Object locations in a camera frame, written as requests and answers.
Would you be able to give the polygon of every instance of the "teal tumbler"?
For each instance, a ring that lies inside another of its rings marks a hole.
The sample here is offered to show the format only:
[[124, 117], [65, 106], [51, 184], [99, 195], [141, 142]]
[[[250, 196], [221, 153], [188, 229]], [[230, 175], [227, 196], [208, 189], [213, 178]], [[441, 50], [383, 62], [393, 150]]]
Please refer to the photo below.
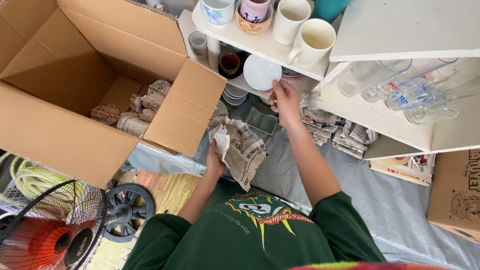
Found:
[[315, 6], [310, 19], [322, 19], [332, 24], [350, 0], [314, 0], [314, 2]]

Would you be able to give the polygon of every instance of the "green t-shirt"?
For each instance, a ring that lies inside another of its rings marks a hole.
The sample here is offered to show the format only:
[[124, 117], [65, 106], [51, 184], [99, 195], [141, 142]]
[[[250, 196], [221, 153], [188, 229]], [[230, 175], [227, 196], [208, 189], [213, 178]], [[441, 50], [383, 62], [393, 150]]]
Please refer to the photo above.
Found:
[[367, 226], [338, 192], [309, 217], [251, 188], [220, 179], [200, 218], [157, 214], [123, 270], [287, 269], [335, 261], [385, 261]]

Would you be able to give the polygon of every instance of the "pink mug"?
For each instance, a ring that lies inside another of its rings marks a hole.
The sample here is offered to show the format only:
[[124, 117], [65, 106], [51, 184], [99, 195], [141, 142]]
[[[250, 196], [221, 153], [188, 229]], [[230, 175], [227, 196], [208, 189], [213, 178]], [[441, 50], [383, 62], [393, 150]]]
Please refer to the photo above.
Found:
[[270, 0], [242, 0], [240, 16], [253, 24], [263, 23], [269, 6]]

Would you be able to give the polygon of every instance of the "brown cardboard box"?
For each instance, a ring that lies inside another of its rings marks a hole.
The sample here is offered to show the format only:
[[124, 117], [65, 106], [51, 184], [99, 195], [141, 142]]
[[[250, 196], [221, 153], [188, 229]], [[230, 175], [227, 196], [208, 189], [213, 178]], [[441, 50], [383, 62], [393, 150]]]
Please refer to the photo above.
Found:
[[188, 58], [175, 19], [130, 0], [9, 0], [0, 37], [0, 148], [101, 187], [140, 138], [94, 106], [174, 82], [142, 140], [193, 156], [227, 82]]
[[480, 243], [480, 149], [437, 154], [427, 219]]

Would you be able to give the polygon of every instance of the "wooden floor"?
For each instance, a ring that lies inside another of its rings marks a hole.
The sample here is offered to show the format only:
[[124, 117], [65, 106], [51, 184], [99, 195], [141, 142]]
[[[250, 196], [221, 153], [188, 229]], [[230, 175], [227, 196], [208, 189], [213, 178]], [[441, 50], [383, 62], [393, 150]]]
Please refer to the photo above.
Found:
[[140, 171], [135, 183], [150, 191], [155, 200], [157, 214], [167, 211], [168, 214], [176, 215], [197, 186], [198, 179], [200, 177], [190, 174]]
[[[156, 213], [176, 215], [197, 186], [199, 177], [189, 174], [162, 174], [140, 171], [135, 179], [136, 184], [144, 186], [152, 194]], [[114, 270], [130, 243], [114, 243], [103, 238], [88, 270]]]

